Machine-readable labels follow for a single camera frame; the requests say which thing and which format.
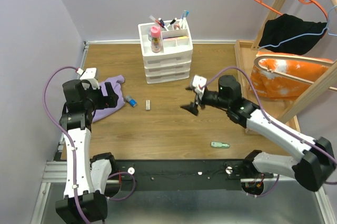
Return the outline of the white plastic drawer organizer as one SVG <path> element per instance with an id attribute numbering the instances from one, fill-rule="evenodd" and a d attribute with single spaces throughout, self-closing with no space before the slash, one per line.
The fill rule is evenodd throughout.
<path id="1" fill-rule="evenodd" d="M 148 84 L 158 84 L 187 79 L 190 76 L 193 44 L 188 23 L 183 29 L 174 29 L 179 24 L 177 20 L 168 31 L 161 31 L 162 48 L 158 53 L 151 50 L 150 28 L 157 23 L 138 25 L 145 79 Z M 179 37 L 175 40 L 163 40 L 164 34 L 185 34 L 188 37 Z"/>

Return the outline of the white eraser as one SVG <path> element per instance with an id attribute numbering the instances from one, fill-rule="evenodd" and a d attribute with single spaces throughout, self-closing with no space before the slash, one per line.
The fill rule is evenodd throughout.
<path id="1" fill-rule="evenodd" d="M 151 110 L 151 101 L 150 100 L 146 100 L 145 101 L 145 109 L 146 110 Z"/>

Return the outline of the green stapler remover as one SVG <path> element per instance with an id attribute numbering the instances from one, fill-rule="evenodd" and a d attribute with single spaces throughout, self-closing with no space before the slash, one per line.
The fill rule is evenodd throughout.
<path id="1" fill-rule="evenodd" d="M 217 142 L 217 141 L 212 141 L 211 142 L 211 147 L 212 148 L 224 148 L 224 149 L 228 149 L 230 148 L 230 145 L 224 142 Z"/>

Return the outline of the purple black highlighter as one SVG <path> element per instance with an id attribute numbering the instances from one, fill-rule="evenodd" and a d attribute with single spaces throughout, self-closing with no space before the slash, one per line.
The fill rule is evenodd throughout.
<path id="1" fill-rule="evenodd" d="M 188 36 L 185 34 L 164 34 L 163 38 L 168 38 L 168 37 L 177 37 L 177 39 L 179 37 L 183 37 L 183 38 L 187 38 Z"/>

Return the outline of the pink cap pencil tube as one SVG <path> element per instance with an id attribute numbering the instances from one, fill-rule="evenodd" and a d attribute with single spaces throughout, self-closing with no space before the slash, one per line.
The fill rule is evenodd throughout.
<path id="1" fill-rule="evenodd" d="M 162 40 L 161 40 L 161 29 L 159 26 L 152 26 L 150 28 L 151 33 L 151 50 L 154 53 L 158 53 L 162 48 Z"/>

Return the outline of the blue cap white pen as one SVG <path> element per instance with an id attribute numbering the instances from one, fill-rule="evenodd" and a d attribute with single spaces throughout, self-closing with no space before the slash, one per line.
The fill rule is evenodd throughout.
<path id="1" fill-rule="evenodd" d="M 186 13 L 187 13 L 187 11 L 184 10 L 184 11 L 183 11 L 183 14 L 182 14 L 182 16 L 181 16 L 181 19 L 180 19 L 180 22 L 179 22 L 180 29 L 183 29 L 183 28 L 184 28 L 184 20 L 185 20 L 185 18 L 186 18 Z"/>

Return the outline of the black cap white marker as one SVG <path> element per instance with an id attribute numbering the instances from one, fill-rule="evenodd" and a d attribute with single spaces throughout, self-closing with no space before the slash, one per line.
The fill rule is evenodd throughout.
<path id="1" fill-rule="evenodd" d="M 176 21 L 177 21 L 177 18 L 174 18 L 174 19 L 167 25 L 167 28 L 169 28 L 170 26 L 172 26 Z"/>

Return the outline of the light blue white pen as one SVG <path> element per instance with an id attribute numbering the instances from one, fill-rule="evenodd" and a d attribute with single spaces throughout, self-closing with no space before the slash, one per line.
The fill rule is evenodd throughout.
<path id="1" fill-rule="evenodd" d="M 189 11 L 186 10 L 186 11 L 184 12 L 183 24 L 186 24 L 186 19 L 187 19 L 188 15 L 189 15 Z"/>

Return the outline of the blue cap white marker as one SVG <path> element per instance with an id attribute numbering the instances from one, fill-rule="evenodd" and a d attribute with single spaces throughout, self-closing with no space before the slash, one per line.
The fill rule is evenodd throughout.
<path id="1" fill-rule="evenodd" d="M 160 25 L 166 30 L 168 31 L 168 27 L 165 25 L 164 21 L 161 18 L 158 18 L 158 21 L 160 22 Z"/>

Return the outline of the orange red pen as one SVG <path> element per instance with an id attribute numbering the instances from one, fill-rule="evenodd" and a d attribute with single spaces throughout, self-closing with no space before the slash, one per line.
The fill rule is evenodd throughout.
<path id="1" fill-rule="evenodd" d="M 150 15 L 149 18 L 150 18 L 153 22 L 157 23 L 161 28 L 164 27 L 164 26 L 162 25 L 162 23 L 161 23 L 158 19 L 156 19 L 154 16 Z"/>

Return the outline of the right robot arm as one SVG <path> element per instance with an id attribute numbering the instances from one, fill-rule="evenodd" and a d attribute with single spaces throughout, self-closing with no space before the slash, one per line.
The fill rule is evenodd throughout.
<path id="1" fill-rule="evenodd" d="M 195 75 L 188 90 L 194 101 L 182 108 L 198 115 L 200 108 L 212 106 L 224 110 L 228 118 L 245 129 L 251 129 L 284 149 L 288 156 L 252 151 L 242 165 L 250 178 L 259 173 L 271 173 L 295 179 L 309 191 L 318 191 L 336 169 L 336 160 L 329 140 L 304 135 L 278 121 L 261 106 L 242 97 L 241 85 L 232 75 L 218 79 L 218 90 L 208 90 L 206 78 Z"/>

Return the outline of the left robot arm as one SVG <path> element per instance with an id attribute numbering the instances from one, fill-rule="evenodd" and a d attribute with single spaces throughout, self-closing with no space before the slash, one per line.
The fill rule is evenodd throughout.
<path id="1" fill-rule="evenodd" d="M 117 106 L 118 95 L 111 83 L 101 86 L 89 80 L 65 82 L 66 99 L 59 125 L 66 131 L 67 177 L 64 196 L 55 204 L 56 213 L 65 223 L 89 223 L 107 217 L 104 195 L 106 182 L 117 172 L 114 156 L 103 153 L 89 157 L 93 115 L 97 110 Z"/>

